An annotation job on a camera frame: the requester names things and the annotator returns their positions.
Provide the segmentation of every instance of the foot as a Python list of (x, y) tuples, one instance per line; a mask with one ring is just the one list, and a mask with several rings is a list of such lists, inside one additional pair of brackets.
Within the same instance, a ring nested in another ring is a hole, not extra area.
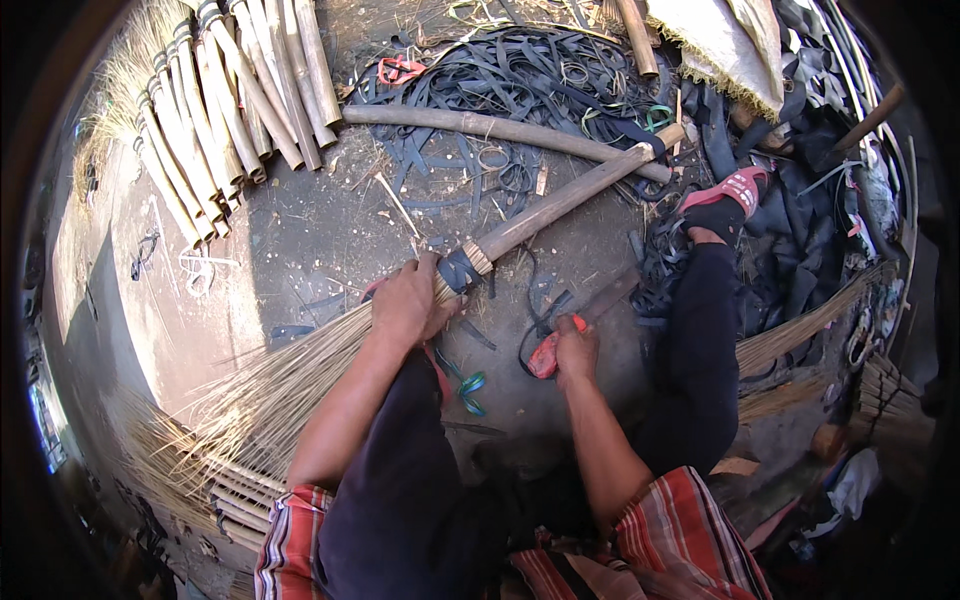
[(680, 207), (685, 218), (684, 231), (689, 235), (692, 228), (708, 229), (732, 246), (744, 221), (756, 211), (766, 191), (767, 178), (759, 167), (746, 167), (709, 190), (688, 194)]

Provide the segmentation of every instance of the red plastic strap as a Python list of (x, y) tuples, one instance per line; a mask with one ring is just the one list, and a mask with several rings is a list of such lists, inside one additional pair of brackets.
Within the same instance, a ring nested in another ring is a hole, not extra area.
[(384, 85), (400, 85), (418, 77), (425, 70), (426, 65), (404, 60), (403, 55), (398, 59), (384, 57), (376, 66), (376, 78)]

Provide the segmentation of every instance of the man's right hand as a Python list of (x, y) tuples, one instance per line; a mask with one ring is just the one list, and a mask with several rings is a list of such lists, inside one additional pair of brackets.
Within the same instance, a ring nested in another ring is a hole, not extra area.
[(596, 382), (597, 351), (599, 340), (593, 325), (583, 333), (577, 329), (570, 315), (557, 318), (557, 385), (561, 391), (571, 384)]

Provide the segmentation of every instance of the pile of rubber scraps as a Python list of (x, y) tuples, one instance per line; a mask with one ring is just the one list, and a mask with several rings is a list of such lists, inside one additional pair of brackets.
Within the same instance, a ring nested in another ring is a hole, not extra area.
[[(408, 60), (391, 60), (385, 70), (371, 65), (350, 97), (353, 104), (398, 105), (471, 111), (549, 127), (626, 149), (649, 141), (674, 121), (669, 102), (669, 69), (660, 63), (655, 78), (642, 83), (632, 59), (611, 38), (568, 29), (507, 27), (457, 42), (436, 55), (425, 70)], [(401, 72), (417, 76), (404, 77)], [(403, 80), (394, 84), (395, 79)], [(442, 134), (429, 128), (378, 125), (373, 137), (396, 163), (392, 182), (400, 188), (412, 167), (466, 169), (472, 194), (435, 203), (404, 206), (431, 214), (441, 207), (470, 203), (476, 218), (481, 196), (501, 192), (505, 218), (517, 214), (535, 191), (540, 149), (505, 141), (476, 140), (454, 133), (459, 156), (424, 156), (423, 148)], [(492, 174), (484, 187), (482, 176)], [(620, 186), (634, 201), (635, 193)]]
[[(834, 151), (881, 95), (866, 46), (835, 4), (821, 4), (825, 16), (819, 7), (793, 0), (774, 3), (784, 65), (778, 123), (751, 116), (706, 84), (681, 85), (684, 113), (698, 128), (712, 173), (710, 185), (749, 165), (771, 173), (760, 208), (735, 248), (741, 338), (821, 305), (879, 254), (899, 259), (900, 277), (907, 279), (909, 261), (895, 237), (901, 220), (909, 224), (915, 209), (911, 171), (885, 125), (852, 154)], [(657, 204), (658, 218), (646, 230), (641, 262), (646, 283), (632, 296), (638, 324), (667, 325), (671, 295), (690, 251), (677, 205), (679, 198)], [(894, 289), (902, 290), (903, 282)], [(901, 294), (895, 294), (894, 305)], [(822, 338), (818, 334), (790, 352), (786, 366), (819, 362)]]

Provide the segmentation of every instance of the hand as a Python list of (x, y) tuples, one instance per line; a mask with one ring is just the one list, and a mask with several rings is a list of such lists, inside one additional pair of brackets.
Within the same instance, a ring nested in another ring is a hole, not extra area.
[(373, 330), (385, 344), (409, 351), (437, 335), (453, 313), (462, 310), (467, 297), (437, 304), (433, 274), (440, 255), (425, 252), (420, 261), (408, 260), (394, 271), (373, 294)]
[(557, 385), (561, 390), (571, 383), (596, 382), (599, 340), (593, 325), (581, 333), (570, 315), (557, 318), (560, 341), (557, 343)]

